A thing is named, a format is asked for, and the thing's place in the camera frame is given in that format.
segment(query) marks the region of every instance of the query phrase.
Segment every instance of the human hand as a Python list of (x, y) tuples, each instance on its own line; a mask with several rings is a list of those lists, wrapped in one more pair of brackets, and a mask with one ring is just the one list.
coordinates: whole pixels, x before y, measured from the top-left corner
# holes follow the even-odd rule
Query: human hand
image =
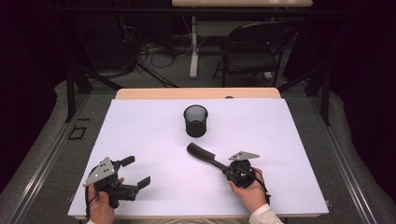
[(96, 192), (94, 184), (88, 186), (88, 199), (90, 202), (90, 217), (95, 224), (110, 224), (114, 220), (114, 208), (110, 206), (110, 197), (107, 192)]
[[(256, 170), (256, 177), (260, 181), (263, 181), (262, 170), (257, 168), (254, 169)], [(257, 180), (245, 189), (238, 188), (233, 181), (230, 181), (230, 187), (231, 190), (242, 199), (242, 202), (250, 213), (253, 213), (267, 203), (265, 200), (265, 190)]]

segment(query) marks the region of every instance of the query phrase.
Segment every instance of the white sleeve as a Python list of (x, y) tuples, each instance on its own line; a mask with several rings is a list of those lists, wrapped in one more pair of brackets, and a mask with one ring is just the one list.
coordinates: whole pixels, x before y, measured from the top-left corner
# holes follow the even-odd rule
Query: white sleeve
[(268, 203), (258, 208), (251, 214), (248, 220), (250, 224), (281, 224), (282, 222), (276, 216), (275, 212), (271, 210)]

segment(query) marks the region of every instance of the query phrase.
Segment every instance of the metal bracket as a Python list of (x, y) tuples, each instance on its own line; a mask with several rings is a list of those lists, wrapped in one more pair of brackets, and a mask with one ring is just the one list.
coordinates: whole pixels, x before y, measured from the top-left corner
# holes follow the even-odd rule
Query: metal bracket
[(90, 184), (96, 183), (99, 180), (105, 179), (108, 176), (114, 175), (115, 170), (113, 163), (109, 157), (106, 157), (103, 161), (99, 163), (98, 166), (92, 171), (88, 176), (87, 180), (82, 184), (83, 187), (87, 187)]
[(230, 161), (246, 161), (246, 160), (255, 159), (255, 158), (259, 158), (259, 157), (260, 157), (260, 155), (258, 155), (258, 154), (240, 151), (240, 152), (236, 153), (235, 155), (231, 156), (228, 160), (230, 160)]

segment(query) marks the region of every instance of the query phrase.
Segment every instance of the white table surface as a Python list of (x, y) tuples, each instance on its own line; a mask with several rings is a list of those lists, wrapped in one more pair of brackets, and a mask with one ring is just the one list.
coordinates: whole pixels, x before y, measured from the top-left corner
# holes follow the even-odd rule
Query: white table surface
[[(201, 138), (185, 133), (183, 111), (195, 104), (209, 114)], [(120, 168), (119, 177), (136, 185), (151, 176), (151, 184), (134, 202), (120, 201), (116, 217), (248, 217), (222, 172), (187, 152), (191, 142), (225, 165), (241, 150), (259, 154), (250, 162), (263, 170), (271, 207), (279, 216), (329, 213), (283, 99), (192, 99), (113, 100), (68, 215), (85, 216), (82, 183), (104, 157), (135, 156), (134, 163)]]

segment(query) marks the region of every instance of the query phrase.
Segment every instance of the desk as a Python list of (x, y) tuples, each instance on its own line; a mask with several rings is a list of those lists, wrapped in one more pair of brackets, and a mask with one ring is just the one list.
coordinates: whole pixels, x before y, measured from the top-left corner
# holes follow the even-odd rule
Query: desk
[[(185, 133), (183, 111), (199, 104), (209, 113), (201, 138)], [(262, 168), (280, 217), (327, 214), (326, 203), (304, 152), (286, 102), (274, 88), (129, 89), (120, 90), (108, 109), (69, 216), (85, 215), (82, 182), (105, 156), (135, 162), (121, 167), (124, 184), (151, 176), (134, 202), (120, 201), (116, 218), (232, 218), (248, 210), (230, 191), (216, 167), (187, 152), (196, 143), (216, 154), (216, 160), (245, 150), (261, 155), (251, 160)]]
[[(311, 7), (312, 0), (172, 0), (172, 5), (174, 7)], [(212, 35), (227, 35), (231, 32), (231, 30), (235, 27), (235, 25), (243, 25), (242, 23), (233, 22), (230, 24), (224, 24), (225, 22), (221, 22), (216, 24), (218, 27), (221, 25), (225, 27), (221, 31), (221, 29), (211, 29), (212, 25), (206, 25), (207, 29), (203, 29), (203, 31), (214, 31)], [(192, 55), (191, 55), (191, 67), (190, 67), (190, 78), (197, 78), (197, 69), (198, 69), (198, 48), (197, 48), (197, 36), (198, 35), (207, 35), (207, 32), (200, 33), (197, 30), (199, 26), (198, 21), (195, 16), (192, 16), (192, 24), (191, 24), (191, 35), (192, 35)]]

